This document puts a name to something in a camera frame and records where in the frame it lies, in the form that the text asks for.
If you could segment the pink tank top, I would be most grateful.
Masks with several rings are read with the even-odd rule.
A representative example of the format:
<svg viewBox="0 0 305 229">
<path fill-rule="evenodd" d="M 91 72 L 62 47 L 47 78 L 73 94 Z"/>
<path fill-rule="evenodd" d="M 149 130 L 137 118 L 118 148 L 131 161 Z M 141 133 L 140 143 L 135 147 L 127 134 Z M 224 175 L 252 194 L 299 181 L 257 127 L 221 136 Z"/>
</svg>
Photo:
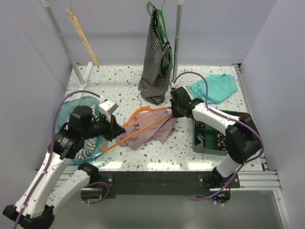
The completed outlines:
<svg viewBox="0 0 305 229">
<path fill-rule="evenodd" d="M 167 138 L 174 132 L 174 125 L 176 119 L 168 117 L 168 110 L 156 111 L 155 113 L 143 112 L 136 115 L 128 127 L 125 127 L 126 132 L 115 139 L 116 142 L 123 140 L 129 135 L 135 133 L 148 126 L 149 124 L 165 117 L 164 120 L 150 126 L 149 128 L 141 131 L 139 134 L 131 137 L 130 139 L 119 144 L 121 147 L 130 147 L 132 150 L 137 150 L 140 146 L 153 140 L 165 142 Z"/>
</svg>

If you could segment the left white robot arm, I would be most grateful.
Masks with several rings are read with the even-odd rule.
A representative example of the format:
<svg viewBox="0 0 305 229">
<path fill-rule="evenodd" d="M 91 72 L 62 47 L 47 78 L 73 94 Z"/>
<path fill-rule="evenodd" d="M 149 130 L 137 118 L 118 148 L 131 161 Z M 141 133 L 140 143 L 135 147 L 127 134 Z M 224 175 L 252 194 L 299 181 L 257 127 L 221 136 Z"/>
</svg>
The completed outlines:
<svg viewBox="0 0 305 229">
<path fill-rule="evenodd" d="M 117 104 L 101 103 L 98 117 L 93 115 L 89 106 L 75 107 L 68 122 L 53 135 L 45 159 L 31 185 L 14 205 L 5 207 L 3 215 L 24 229 L 48 229 L 55 219 L 55 211 L 63 203 L 81 188 L 96 186 L 99 183 L 99 170 L 84 162 L 71 178 L 55 188 L 66 167 L 84 148 L 85 140 L 103 136 L 112 141 L 125 133 L 113 115 L 117 107 Z"/>
</svg>

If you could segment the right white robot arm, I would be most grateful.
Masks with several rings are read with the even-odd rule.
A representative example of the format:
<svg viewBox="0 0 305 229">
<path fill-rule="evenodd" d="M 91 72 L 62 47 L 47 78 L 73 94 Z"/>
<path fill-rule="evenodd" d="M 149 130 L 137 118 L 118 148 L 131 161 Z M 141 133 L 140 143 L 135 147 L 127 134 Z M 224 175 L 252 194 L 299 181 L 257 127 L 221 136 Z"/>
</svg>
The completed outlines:
<svg viewBox="0 0 305 229">
<path fill-rule="evenodd" d="M 203 122 L 225 136 L 227 156 L 205 179 L 211 185 L 224 187 L 237 169 L 263 149 L 252 117 L 230 116 L 210 107 L 201 99 L 192 99 L 183 86 L 172 89 L 170 94 L 174 118 L 186 117 Z"/>
</svg>

